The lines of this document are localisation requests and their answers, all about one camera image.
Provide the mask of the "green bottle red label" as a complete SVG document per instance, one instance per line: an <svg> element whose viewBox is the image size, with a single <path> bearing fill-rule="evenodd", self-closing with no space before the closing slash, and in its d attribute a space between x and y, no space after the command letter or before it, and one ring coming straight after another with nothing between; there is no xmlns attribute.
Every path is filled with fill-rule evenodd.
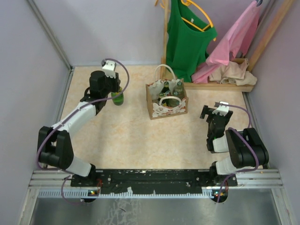
<svg viewBox="0 0 300 225"><path fill-rule="evenodd" d="M111 92L112 101L116 106L121 106L124 103L124 95L120 92L122 91L122 88L119 88L118 92Z"/></svg>

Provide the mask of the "clear glass bottle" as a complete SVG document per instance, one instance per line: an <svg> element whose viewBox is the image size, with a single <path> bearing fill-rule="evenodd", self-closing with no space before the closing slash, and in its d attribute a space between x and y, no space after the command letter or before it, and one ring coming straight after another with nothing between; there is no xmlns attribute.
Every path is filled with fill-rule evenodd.
<svg viewBox="0 0 300 225"><path fill-rule="evenodd" d="M167 106L168 107L177 107L180 104L179 98L169 98L167 99Z"/></svg>
<svg viewBox="0 0 300 225"><path fill-rule="evenodd" d="M184 87L182 81L177 82L176 86L173 89L172 95L177 96L180 99L184 98L185 95L184 95Z"/></svg>

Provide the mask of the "green bottle yellow label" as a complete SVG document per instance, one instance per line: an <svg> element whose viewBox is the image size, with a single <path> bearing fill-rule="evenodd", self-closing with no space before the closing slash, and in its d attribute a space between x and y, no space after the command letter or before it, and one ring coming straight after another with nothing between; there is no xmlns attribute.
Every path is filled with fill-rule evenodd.
<svg viewBox="0 0 300 225"><path fill-rule="evenodd" d="M165 96L164 93L159 93L158 99L157 99L157 104L159 105L160 100ZM164 99L161 103L162 106L167 106L167 100Z"/></svg>

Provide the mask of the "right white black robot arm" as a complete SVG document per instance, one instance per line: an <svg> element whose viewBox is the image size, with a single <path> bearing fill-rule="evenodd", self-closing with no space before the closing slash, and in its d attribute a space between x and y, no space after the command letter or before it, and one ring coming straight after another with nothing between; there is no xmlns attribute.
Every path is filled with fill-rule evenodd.
<svg viewBox="0 0 300 225"><path fill-rule="evenodd" d="M211 153L228 153L226 158L213 162L210 176L215 183L227 180L227 176L238 172L248 172L269 163L269 153L258 132L251 127L238 131L232 127L226 128L233 111L227 102L219 102L214 108L204 105L200 119L207 117L208 132L206 146Z"/></svg>

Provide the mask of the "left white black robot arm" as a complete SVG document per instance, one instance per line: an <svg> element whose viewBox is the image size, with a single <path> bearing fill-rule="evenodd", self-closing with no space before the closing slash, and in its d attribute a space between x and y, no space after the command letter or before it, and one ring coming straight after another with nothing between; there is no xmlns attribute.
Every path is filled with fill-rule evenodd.
<svg viewBox="0 0 300 225"><path fill-rule="evenodd" d="M43 126L38 133L37 162L87 177L92 164L74 155L72 137L105 106L111 92L120 90L119 74L96 70L90 74L90 86L85 90L77 107L64 119Z"/></svg>

